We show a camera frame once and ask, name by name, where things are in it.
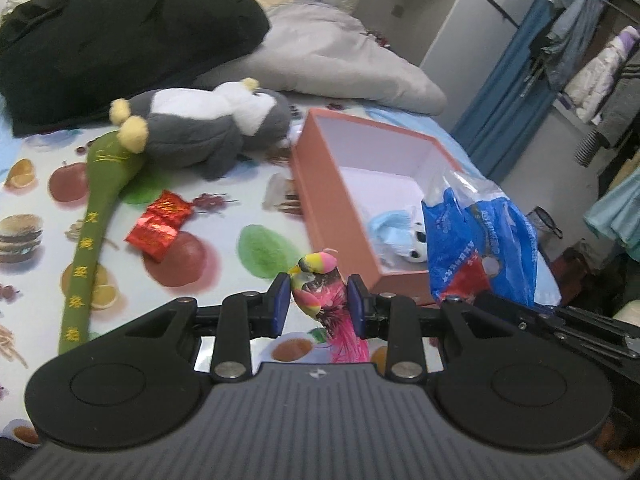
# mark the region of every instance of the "plush toy's yellow foot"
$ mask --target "plush toy's yellow foot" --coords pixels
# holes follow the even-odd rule
[[[148,136],[146,120],[137,115],[124,121],[117,134],[120,144],[132,153],[142,153],[145,150]]]
[[[126,99],[116,99],[109,108],[109,120],[114,126],[120,126],[131,115],[131,106]]]
[[[242,79],[242,84],[246,86],[249,92],[255,92],[258,88],[260,88],[260,83],[258,83],[252,77],[246,77]]]

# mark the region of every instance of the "green stick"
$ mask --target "green stick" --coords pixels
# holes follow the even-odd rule
[[[104,234],[118,193],[142,168],[144,161],[144,155],[131,153],[120,145],[116,132],[104,134],[89,148],[86,160],[89,200],[66,291],[59,354],[89,340],[95,269]]]

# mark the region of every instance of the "metal screw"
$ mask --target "metal screw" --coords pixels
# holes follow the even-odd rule
[[[422,367],[413,361],[400,361],[391,367],[391,373],[401,379],[413,379],[422,373]]]
[[[237,361],[223,361],[213,368],[217,376],[225,379],[236,379],[246,372],[242,363]]]

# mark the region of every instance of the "blue curtain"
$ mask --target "blue curtain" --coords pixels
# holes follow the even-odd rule
[[[520,96],[530,73],[529,43],[551,18],[551,4],[535,0],[451,133],[480,171],[494,182],[499,183],[511,171],[556,97],[544,79],[537,81],[524,97]]]

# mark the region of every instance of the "open cardboard box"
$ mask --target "open cardboard box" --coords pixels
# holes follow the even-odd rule
[[[460,170],[435,138],[312,108],[292,148],[291,166],[314,250],[337,250],[340,272],[359,274],[371,292],[434,303],[426,264],[395,270],[382,265],[369,242],[362,207],[377,214],[398,208],[407,197],[419,206],[434,179],[445,170]]]

